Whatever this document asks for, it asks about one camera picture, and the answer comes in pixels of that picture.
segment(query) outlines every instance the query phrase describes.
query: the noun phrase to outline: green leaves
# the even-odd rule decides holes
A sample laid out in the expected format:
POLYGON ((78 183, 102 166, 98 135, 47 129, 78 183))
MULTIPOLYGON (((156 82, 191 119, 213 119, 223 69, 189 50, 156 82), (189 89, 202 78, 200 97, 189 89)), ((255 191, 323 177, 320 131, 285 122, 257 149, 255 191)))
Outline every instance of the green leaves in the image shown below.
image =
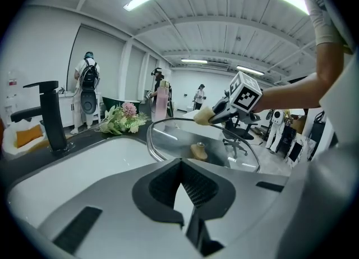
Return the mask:
POLYGON ((144 113, 126 117, 122 107, 112 106, 109 111, 105 112, 105 118, 99 131, 113 135, 121 135, 126 130, 136 133, 140 126, 146 124, 147 120, 148 118, 144 113))

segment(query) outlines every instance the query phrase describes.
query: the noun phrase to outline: white sink basin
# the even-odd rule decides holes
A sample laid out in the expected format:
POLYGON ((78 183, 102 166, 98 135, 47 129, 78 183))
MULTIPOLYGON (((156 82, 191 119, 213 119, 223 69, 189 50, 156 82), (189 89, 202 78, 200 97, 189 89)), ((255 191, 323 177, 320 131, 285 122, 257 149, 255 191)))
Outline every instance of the white sink basin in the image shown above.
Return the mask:
POLYGON ((136 140, 105 141, 14 186, 8 195, 10 210, 37 228, 55 209, 96 181, 153 162, 146 145, 136 140))

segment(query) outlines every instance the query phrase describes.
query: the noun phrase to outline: pink bottle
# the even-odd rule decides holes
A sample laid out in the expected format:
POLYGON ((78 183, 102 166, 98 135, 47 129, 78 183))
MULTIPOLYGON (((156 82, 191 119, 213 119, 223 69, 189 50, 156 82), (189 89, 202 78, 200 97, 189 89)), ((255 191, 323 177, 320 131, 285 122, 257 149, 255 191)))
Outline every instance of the pink bottle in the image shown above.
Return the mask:
POLYGON ((157 102, 156 102, 156 112, 155 112, 156 122, 166 118, 168 91, 169 91, 168 87, 169 87, 168 81, 161 81, 160 86, 157 89, 157 102))

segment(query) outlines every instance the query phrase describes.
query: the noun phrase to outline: pink flower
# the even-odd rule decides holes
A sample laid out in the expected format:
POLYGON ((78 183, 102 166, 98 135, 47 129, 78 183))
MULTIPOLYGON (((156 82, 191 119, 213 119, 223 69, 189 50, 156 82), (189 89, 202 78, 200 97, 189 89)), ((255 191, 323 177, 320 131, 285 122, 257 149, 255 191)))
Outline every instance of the pink flower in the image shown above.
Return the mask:
POLYGON ((133 103, 123 103, 122 110, 126 117, 131 118, 136 115, 136 107, 133 103))

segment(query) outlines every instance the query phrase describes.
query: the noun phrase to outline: flower bouquet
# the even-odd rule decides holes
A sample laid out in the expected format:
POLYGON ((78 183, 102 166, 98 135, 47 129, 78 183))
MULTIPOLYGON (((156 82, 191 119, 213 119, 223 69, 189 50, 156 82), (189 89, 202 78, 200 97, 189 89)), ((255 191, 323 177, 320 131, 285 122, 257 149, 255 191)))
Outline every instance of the flower bouquet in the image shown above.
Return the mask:
POLYGON ((99 131, 121 135, 129 131, 136 133, 139 126, 143 126, 147 121, 144 113, 136 114, 136 107, 133 103, 123 103, 121 106, 112 106, 105 112, 105 118, 100 124, 99 131))

